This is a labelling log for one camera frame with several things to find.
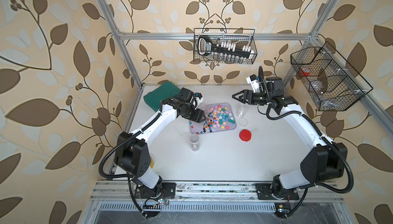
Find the clear jar of star candies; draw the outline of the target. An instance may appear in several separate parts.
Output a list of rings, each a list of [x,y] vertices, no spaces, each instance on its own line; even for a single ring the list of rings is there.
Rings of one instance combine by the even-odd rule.
[[[240,118],[243,118],[245,116],[245,114],[247,113],[248,108],[249,108],[249,105],[247,103],[239,102],[237,104],[237,108],[236,108],[236,115]]]

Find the clear jar lid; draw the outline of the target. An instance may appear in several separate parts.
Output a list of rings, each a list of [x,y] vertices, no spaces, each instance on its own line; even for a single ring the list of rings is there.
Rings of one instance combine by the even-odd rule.
[[[238,120],[238,124],[239,124],[241,127],[247,127],[248,124],[249,124],[249,122],[248,122],[248,120],[247,120],[246,118],[240,118],[240,119]]]

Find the red lidded clear jar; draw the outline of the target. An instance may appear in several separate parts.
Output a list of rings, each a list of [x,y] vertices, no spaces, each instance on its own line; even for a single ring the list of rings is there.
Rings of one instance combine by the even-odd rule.
[[[201,104],[198,106],[198,108],[204,112],[204,115],[205,115],[206,117],[209,116],[210,106],[209,106],[208,104],[206,104],[206,103],[201,103]]]

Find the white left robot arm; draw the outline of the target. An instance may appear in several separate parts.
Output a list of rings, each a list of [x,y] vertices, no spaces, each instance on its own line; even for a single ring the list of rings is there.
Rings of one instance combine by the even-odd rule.
[[[158,111],[147,122],[131,133],[123,132],[120,135],[117,145],[100,162],[100,176],[109,180],[128,178],[143,187],[148,195],[158,196],[162,191],[162,178],[150,167],[150,144],[178,117],[197,123],[206,121],[205,111],[199,108],[202,102],[201,93],[189,90],[161,101]],[[112,154],[115,155],[115,164],[125,173],[105,173],[104,164]]]

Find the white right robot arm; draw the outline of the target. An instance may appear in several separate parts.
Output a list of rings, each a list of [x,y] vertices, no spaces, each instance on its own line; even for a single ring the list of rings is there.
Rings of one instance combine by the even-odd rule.
[[[255,93],[245,89],[232,95],[232,98],[243,104],[267,105],[267,119],[285,119],[308,150],[297,169],[273,178],[271,194],[274,198],[283,199],[292,190],[313,186],[322,186],[340,194],[353,189],[354,176],[347,162],[348,149],[324,134],[292,96],[284,96],[282,92]]]

